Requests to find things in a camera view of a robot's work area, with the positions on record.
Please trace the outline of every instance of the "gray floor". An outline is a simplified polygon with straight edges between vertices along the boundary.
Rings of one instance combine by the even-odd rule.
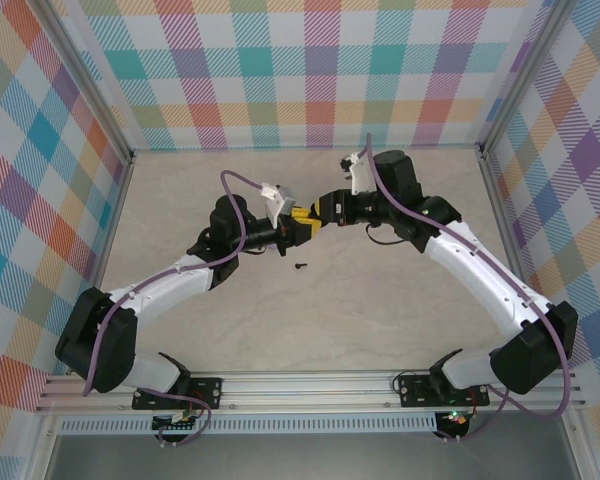
[[[63,437],[47,480],[578,478],[565,445],[562,422],[519,413],[459,445],[432,434],[206,435],[176,449],[152,437]]]
[[[129,285],[173,263],[208,226],[223,194],[222,169],[291,187],[298,204],[347,188],[342,150],[141,154],[107,266],[104,288]],[[447,198],[504,259],[471,149],[411,150],[427,195]],[[264,216],[256,190],[232,180]],[[394,239],[387,228],[375,232]],[[294,263],[308,263],[296,270]],[[329,226],[280,258],[243,255],[220,288],[193,297],[145,328],[138,345],[191,370],[339,370],[428,367],[449,351],[499,340],[480,305],[410,244],[380,247],[362,225]]]

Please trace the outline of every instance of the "metal extrusion bar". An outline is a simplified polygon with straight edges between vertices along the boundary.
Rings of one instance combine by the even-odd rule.
[[[493,148],[509,126],[509,122],[511,122],[516,109],[522,102],[527,89],[535,80],[542,64],[549,55],[555,39],[577,3],[578,0],[560,0],[554,2],[554,7],[549,12],[544,27],[533,43],[509,95],[507,95],[507,98],[502,103],[491,129],[487,133],[484,141],[484,150],[487,152],[493,151]]]
[[[93,274],[92,281],[94,287],[100,287],[100,285],[102,285],[102,279],[104,278],[104,272],[107,268],[107,262],[109,261],[109,255],[111,254],[111,248],[113,247],[113,240],[115,239],[116,232],[118,230],[118,223],[120,222],[120,216],[122,215],[124,201],[127,198],[127,192],[129,191],[129,185],[131,184],[131,176],[133,175],[134,168],[134,163],[125,165],[122,182],[120,183],[120,191],[118,192],[118,198],[116,199],[115,207],[111,215],[111,223],[107,229],[107,237],[104,240],[102,253],[98,257],[98,263],[96,264],[95,272]]]
[[[223,378],[219,410],[214,415],[299,413],[444,412],[445,407],[401,408],[390,382],[398,372],[320,373],[195,373],[196,377]],[[504,390],[502,385],[494,385]],[[107,394],[81,395],[84,381],[75,375],[51,376],[38,403],[41,415],[149,414],[131,409],[133,389],[121,387]],[[562,374],[556,372],[527,395],[512,395],[536,411],[553,410],[562,399]],[[500,399],[491,396],[495,410]],[[572,374],[571,406],[583,408],[584,396]],[[507,405],[505,409],[515,409]]]
[[[35,441],[33,455],[28,458],[26,468],[23,469],[23,480],[45,478],[61,424],[62,421],[59,417],[48,416],[44,418]]]
[[[28,0],[27,3],[40,22],[43,30],[51,39],[53,46],[60,54],[65,67],[73,77],[80,92],[86,98],[87,103],[107,134],[116,153],[129,163],[131,161],[129,152],[132,148],[125,139],[118,122],[113,117],[111,110],[100,94],[95,80],[89,73],[80,52],[75,48],[55,10],[49,5],[47,0]]]
[[[478,158],[478,165],[480,166],[480,173],[482,173],[482,179],[484,180],[484,185],[487,189],[487,195],[489,196],[489,203],[491,203],[491,209],[493,210],[493,216],[496,219],[496,226],[500,233],[500,239],[504,246],[504,253],[507,256],[509,268],[516,277],[529,283],[527,274],[522,267],[522,255],[518,249],[513,228],[511,227],[504,210],[504,199],[496,184],[491,165],[489,164],[488,159],[485,158],[479,150],[476,151],[476,156]]]
[[[576,468],[580,477],[587,480],[600,480],[600,467],[596,463],[593,447],[587,433],[586,410],[567,409],[562,416],[565,432],[571,445]]]

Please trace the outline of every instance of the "plaid wall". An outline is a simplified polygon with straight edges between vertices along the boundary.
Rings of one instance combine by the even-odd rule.
[[[571,363],[600,447],[600,0],[577,4],[494,153],[533,286],[580,314]]]
[[[0,1],[0,480],[102,250],[123,161],[24,0]]]
[[[473,144],[541,3],[54,0],[152,149]]]
[[[543,0],[542,6],[538,13],[536,14],[536,18],[533,20],[533,24],[527,33],[524,42],[522,42],[522,46],[516,55],[516,59],[511,64],[509,68],[509,72],[505,78],[505,81],[502,83],[500,90],[498,91],[498,96],[495,101],[491,105],[491,109],[489,110],[489,114],[487,115],[487,120],[484,122],[482,129],[480,130],[480,135],[478,136],[477,143],[482,143],[485,140],[485,137],[489,133],[493,122],[500,111],[500,107],[502,106],[502,102],[507,98],[511,88],[516,82],[518,78],[518,73],[520,72],[520,68],[524,65],[529,52],[531,51],[531,47],[533,42],[535,42],[536,38],[538,38],[538,34],[542,31],[544,24],[549,17],[549,12],[551,8],[556,3],[556,0]]]

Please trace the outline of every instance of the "checkered fabric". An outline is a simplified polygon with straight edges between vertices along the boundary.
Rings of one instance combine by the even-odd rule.
[[[84,22],[54,3],[129,140],[177,149],[473,144],[534,2],[79,0]]]
[[[123,162],[25,0],[0,0],[0,480],[102,250]]]
[[[493,102],[491,110],[489,110],[487,120],[482,126],[482,130],[480,131],[480,135],[478,136],[478,143],[484,142],[485,137],[487,136],[489,130],[493,126],[493,121],[500,112],[502,102],[504,102],[505,98],[507,98],[509,92],[511,91],[511,88],[516,83],[516,80],[518,79],[518,74],[520,72],[520,67],[522,67],[522,65],[524,65],[525,61],[527,60],[527,56],[531,51],[533,42],[536,41],[536,38],[538,38],[538,34],[542,31],[542,28],[544,27],[544,24],[547,18],[549,17],[549,12],[551,11],[551,8],[555,3],[556,0],[543,0],[542,6],[540,7],[540,10],[538,10],[536,18],[534,19],[533,24],[531,25],[531,28],[529,29],[529,32],[527,33],[527,36],[524,39],[524,42],[522,42],[522,46],[520,47],[518,54],[516,55],[516,59],[511,64],[511,68],[507,73],[507,77],[503,82],[502,86],[500,87],[500,90],[498,91],[498,96],[496,97],[495,102]]]
[[[576,6],[493,168],[533,286],[580,315],[571,363],[600,445],[600,0]]]

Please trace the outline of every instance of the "vent slot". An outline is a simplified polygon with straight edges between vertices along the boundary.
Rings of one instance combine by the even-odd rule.
[[[148,435],[149,415],[67,416],[61,435]],[[174,425],[167,430],[191,433]],[[433,413],[214,415],[206,434],[387,433],[436,430]]]

